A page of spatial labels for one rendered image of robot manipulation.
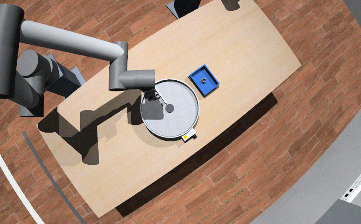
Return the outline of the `blue open-top crate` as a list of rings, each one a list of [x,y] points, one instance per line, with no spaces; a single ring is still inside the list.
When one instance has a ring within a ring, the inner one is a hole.
[[[192,79],[201,93],[203,93],[203,95],[206,95],[220,84],[205,64],[195,70],[193,73],[189,74],[189,77]],[[205,83],[202,82],[203,78],[206,79]]]

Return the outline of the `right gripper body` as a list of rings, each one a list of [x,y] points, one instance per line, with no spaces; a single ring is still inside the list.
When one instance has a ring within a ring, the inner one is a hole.
[[[140,89],[140,91],[142,91],[142,90]],[[148,97],[148,99],[155,97],[154,89],[151,89],[149,91],[142,91],[142,92],[146,94],[146,97]]]

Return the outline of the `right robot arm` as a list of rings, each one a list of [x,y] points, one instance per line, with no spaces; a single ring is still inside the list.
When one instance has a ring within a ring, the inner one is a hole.
[[[44,89],[58,75],[57,63],[46,55],[29,49],[18,58],[20,42],[109,61],[109,91],[155,88],[155,70],[127,70],[127,42],[29,21],[19,6],[0,4],[0,99],[19,104],[20,117],[44,117]]]

